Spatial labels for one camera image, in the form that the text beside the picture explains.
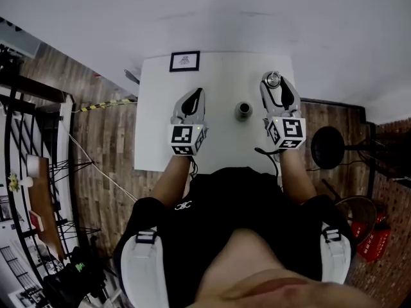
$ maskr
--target black shirt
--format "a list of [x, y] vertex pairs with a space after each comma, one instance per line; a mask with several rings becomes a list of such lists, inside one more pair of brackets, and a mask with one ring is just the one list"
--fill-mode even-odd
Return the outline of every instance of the black shirt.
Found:
[[259, 234], [286, 269], [321, 280], [322, 222], [338, 228], [352, 243], [347, 222], [328, 196], [295, 205], [284, 196], [275, 176], [249, 167], [225, 168], [198, 175], [189, 194], [170, 210], [155, 198], [138, 200], [115, 249], [114, 263], [120, 274], [127, 240], [157, 226], [170, 308], [185, 308], [193, 303], [204, 272], [237, 228]]

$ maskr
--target chin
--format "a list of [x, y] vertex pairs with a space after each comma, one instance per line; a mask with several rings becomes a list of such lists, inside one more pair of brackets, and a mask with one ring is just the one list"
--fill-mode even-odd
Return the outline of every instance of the chin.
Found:
[[262, 271], [220, 295], [203, 298], [190, 308], [377, 308], [361, 291], [310, 280], [286, 269]]

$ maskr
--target white wall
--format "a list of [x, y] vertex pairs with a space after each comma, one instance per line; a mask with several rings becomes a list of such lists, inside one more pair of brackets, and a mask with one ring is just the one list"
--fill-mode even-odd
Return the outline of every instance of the white wall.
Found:
[[410, 65], [410, 10], [411, 0], [0, 0], [2, 17], [134, 94], [123, 69], [138, 73], [147, 57], [290, 55], [301, 96], [366, 106], [377, 122], [410, 113], [397, 106], [411, 90], [397, 80]]
[[0, 23], [0, 44], [4, 44], [18, 52], [35, 58], [41, 41], [25, 31], [16, 32], [6, 22]]

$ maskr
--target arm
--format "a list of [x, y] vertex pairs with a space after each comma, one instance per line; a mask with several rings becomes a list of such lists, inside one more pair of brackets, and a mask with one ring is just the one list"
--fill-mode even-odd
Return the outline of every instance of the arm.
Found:
[[298, 150], [286, 150], [280, 154], [281, 176], [284, 193], [296, 204], [317, 195]]
[[173, 156], [150, 196], [158, 199], [166, 208], [172, 207], [184, 194], [189, 169], [187, 157]]

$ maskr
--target white tabletop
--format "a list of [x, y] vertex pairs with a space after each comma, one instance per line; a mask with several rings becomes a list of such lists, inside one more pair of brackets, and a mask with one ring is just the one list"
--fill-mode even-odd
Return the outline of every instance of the white tabletop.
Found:
[[[194, 88], [205, 92], [205, 121], [209, 127], [195, 161], [199, 173], [223, 167], [245, 167], [275, 174], [268, 157], [255, 147], [273, 150], [262, 118], [266, 117], [259, 92], [262, 75], [279, 71], [293, 85], [289, 56], [254, 53], [202, 53], [197, 72], [170, 73], [170, 56], [146, 59], [143, 64], [136, 117], [134, 168], [164, 171], [173, 155], [167, 143], [167, 126], [176, 101]], [[240, 101], [252, 105], [250, 119], [234, 118]]]

